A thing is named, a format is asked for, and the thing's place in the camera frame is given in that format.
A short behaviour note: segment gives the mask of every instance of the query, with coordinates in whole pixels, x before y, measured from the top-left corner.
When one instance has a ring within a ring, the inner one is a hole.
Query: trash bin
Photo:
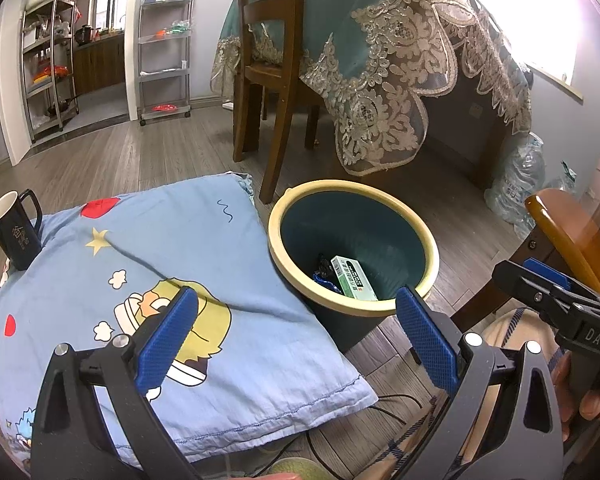
[[[269,218],[269,251],[341,352],[395,313],[395,293],[424,298],[438,275],[433,235],[409,207],[373,187],[316,180],[287,189]],[[379,301],[361,301],[315,283],[318,254],[360,262]]]

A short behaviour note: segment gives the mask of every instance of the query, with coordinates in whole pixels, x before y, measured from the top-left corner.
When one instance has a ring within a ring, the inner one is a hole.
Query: dining table
[[[255,59],[281,64],[283,23],[250,28]],[[514,59],[506,35],[479,0],[304,0],[302,46],[300,79],[323,97],[338,158],[349,174],[413,160],[429,123],[423,98],[452,92],[459,67],[478,78],[479,94],[491,93],[512,133],[530,131],[525,65]],[[234,0],[213,63],[215,94],[234,97],[239,63]]]

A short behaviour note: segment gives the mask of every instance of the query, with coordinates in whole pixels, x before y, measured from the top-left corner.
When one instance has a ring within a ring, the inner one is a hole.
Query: yellow star print
[[[108,232],[107,229],[104,231],[97,232],[96,228],[93,229],[93,240],[85,245],[85,247],[93,247],[93,256],[98,254],[98,251],[103,247],[111,247],[111,244],[104,239],[104,235]]]

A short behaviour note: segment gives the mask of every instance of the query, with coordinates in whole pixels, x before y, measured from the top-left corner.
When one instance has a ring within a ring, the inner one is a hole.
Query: red dot print
[[[111,208],[113,208],[113,206],[115,206],[118,202],[120,202],[118,197],[92,200],[83,206],[82,210],[80,211],[80,216],[86,216],[87,218],[100,218],[104,214],[111,211]]]
[[[13,319],[13,316],[9,314],[7,316],[7,323],[4,324],[4,335],[7,337],[11,337],[16,333],[16,320]]]

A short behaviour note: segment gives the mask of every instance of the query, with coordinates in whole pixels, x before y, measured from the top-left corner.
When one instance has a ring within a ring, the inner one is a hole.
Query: window sill
[[[558,87],[558,89],[565,92],[565,94],[570,95],[580,104],[584,103],[584,95],[582,92],[576,90],[573,86],[567,85],[564,81],[558,79],[556,76],[549,74],[546,70],[540,68],[538,65],[534,65],[533,63],[526,63],[526,65],[533,71],[533,73],[542,76],[543,79],[549,81],[554,86]]]

